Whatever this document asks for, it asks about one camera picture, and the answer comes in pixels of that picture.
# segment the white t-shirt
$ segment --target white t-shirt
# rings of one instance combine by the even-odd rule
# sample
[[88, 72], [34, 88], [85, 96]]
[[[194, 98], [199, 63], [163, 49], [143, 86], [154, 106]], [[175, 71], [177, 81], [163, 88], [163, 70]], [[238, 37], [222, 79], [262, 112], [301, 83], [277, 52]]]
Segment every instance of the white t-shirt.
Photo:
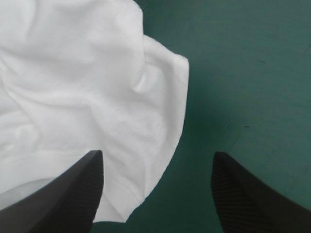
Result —
[[188, 75], [132, 0], [0, 1], [0, 208], [102, 150], [95, 221], [125, 222], [172, 158]]

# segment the wrinkled white fabric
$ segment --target wrinkled white fabric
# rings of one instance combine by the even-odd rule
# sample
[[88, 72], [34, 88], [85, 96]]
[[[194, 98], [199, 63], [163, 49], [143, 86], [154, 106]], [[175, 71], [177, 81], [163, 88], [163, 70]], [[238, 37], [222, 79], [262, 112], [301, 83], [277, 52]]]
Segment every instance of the wrinkled white fabric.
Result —
[[0, 208], [102, 150], [95, 221], [125, 222], [175, 151], [188, 73], [132, 0], [0, 1]]

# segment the green surface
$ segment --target green surface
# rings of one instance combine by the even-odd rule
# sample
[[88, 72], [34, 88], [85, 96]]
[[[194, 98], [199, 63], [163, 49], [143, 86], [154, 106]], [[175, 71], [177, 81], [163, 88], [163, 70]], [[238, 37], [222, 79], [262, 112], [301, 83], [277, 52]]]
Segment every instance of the green surface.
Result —
[[137, 3], [145, 34], [190, 61], [185, 127], [127, 223], [92, 233], [221, 233], [210, 190], [217, 150], [311, 209], [311, 1]]

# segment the white cloth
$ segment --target white cloth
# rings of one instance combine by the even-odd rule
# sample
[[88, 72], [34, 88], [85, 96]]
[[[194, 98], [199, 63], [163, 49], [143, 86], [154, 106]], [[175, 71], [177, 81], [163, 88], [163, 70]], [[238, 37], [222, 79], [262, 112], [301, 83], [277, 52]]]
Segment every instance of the white cloth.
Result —
[[125, 222], [172, 158], [188, 75], [132, 0], [1, 0], [0, 207], [102, 150], [95, 221]]

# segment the green table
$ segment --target green table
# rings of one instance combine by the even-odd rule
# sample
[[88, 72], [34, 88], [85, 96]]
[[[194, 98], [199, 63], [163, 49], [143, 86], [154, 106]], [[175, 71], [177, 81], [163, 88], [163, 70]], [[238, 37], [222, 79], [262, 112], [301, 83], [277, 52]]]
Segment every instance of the green table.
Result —
[[189, 59], [185, 127], [127, 223], [92, 233], [221, 233], [210, 190], [217, 150], [311, 209], [311, 1], [137, 3], [145, 34]]

